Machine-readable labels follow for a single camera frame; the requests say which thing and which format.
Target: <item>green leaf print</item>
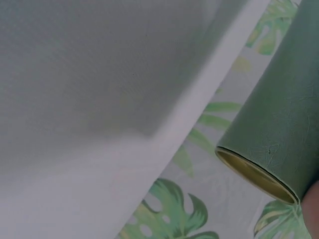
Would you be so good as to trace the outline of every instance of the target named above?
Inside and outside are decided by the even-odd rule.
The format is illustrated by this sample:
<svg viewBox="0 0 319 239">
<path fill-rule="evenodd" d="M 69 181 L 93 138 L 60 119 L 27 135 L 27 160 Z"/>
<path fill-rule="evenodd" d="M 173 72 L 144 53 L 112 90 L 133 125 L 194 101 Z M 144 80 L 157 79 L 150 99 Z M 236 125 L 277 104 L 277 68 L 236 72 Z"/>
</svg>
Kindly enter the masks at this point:
<svg viewBox="0 0 319 239">
<path fill-rule="evenodd" d="M 217 130 L 226 130 L 230 126 L 230 121 L 218 116 L 202 114 L 198 123 L 215 128 Z"/>
<path fill-rule="evenodd" d="M 300 206 L 268 203 L 254 227 L 256 239 L 311 239 Z"/>
<path fill-rule="evenodd" d="M 200 199 L 188 194 L 193 204 L 193 212 L 188 214 L 184 208 L 181 188 L 174 182 L 162 178 L 154 182 L 149 193 L 161 202 L 161 210 L 153 210 L 143 200 L 133 213 L 137 222 L 125 224 L 119 233 L 121 239 L 218 239 L 214 232 L 187 237 L 207 222 L 207 208 Z M 143 228 L 148 229 L 147 234 L 143 232 Z"/>
<path fill-rule="evenodd" d="M 277 34 L 286 34 L 296 12 L 291 0 L 272 0 L 249 36 L 246 46 L 254 47 L 262 55 L 271 55 L 277 46 Z"/>
<path fill-rule="evenodd" d="M 235 112 L 240 108 L 241 104 L 235 102 L 211 102 L 206 106 L 204 113 L 199 117 L 197 123 L 212 127 L 216 130 L 226 130 L 231 123 L 229 120 L 207 113 Z M 205 150 L 210 156 L 215 157 L 215 146 L 202 132 L 196 129 L 196 126 L 192 128 L 186 140 Z M 194 176 L 191 158 L 184 145 L 178 149 L 172 160 L 189 177 Z"/>
<path fill-rule="evenodd" d="M 190 157 L 186 152 L 184 145 L 181 145 L 174 155 L 172 161 L 178 167 L 180 167 L 189 177 L 194 177 L 193 164 L 191 163 Z"/>
<path fill-rule="evenodd" d="M 205 112 L 233 112 L 238 111 L 241 108 L 241 104 L 235 102 L 211 102 L 206 108 Z"/>
<path fill-rule="evenodd" d="M 215 156 L 215 146 L 206 138 L 206 136 L 199 130 L 192 128 L 186 140 L 196 144 L 201 149 L 208 152 L 212 157 Z"/>
</svg>

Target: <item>yellow inner core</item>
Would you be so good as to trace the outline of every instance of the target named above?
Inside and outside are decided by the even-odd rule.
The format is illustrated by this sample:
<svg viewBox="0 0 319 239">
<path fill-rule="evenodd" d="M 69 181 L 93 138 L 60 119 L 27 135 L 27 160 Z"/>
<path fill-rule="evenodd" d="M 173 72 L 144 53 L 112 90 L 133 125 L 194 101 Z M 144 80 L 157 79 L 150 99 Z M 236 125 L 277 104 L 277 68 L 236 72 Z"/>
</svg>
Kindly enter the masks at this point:
<svg viewBox="0 0 319 239">
<path fill-rule="evenodd" d="M 280 181 L 249 160 L 224 148 L 217 148 L 216 154 L 228 167 L 253 183 L 262 191 L 282 202 L 288 204 L 298 203 L 292 192 Z"/>
</svg>

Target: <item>textured green paper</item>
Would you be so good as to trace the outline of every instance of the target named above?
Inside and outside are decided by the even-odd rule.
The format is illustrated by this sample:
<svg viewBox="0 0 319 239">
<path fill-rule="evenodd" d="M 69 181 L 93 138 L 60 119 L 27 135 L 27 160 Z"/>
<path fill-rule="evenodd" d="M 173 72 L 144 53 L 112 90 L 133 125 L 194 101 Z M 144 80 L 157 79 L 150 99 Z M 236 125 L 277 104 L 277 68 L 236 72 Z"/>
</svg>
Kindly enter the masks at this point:
<svg viewBox="0 0 319 239">
<path fill-rule="evenodd" d="M 319 172 L 318 9 L 318 0 L 303 0 L 267 70 L 217 145 L 264 168 L 298 202 Z"/>
</svg>

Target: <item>finger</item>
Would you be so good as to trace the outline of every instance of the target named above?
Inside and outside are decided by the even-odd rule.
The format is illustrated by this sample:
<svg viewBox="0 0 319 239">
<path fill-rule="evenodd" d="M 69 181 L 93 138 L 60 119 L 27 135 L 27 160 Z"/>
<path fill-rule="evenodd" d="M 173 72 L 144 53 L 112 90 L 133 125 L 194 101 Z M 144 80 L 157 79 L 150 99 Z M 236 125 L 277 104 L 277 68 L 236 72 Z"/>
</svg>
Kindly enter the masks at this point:
<svg viewBox="0 0 319 239">
<path fill-rule="evenodd" d="M 302 202 L 306 227 L 313 239 L 319 239 L 319 181 L 307 192 Z"/>
</svg>

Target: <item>green cylinder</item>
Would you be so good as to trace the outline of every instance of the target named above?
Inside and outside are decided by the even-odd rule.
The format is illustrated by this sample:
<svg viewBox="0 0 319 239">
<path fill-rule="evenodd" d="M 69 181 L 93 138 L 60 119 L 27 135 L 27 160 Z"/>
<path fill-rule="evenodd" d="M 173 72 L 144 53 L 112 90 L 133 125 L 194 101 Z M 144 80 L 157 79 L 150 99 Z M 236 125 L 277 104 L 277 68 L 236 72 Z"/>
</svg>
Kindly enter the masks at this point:
<svg viewBox="0 0 319 239">
<path fill-rule="evenodd" d="M 261 190 L 298 204 L 319 175 L 319 0 L 303 0 L 217 156 Z"/>
</svg>

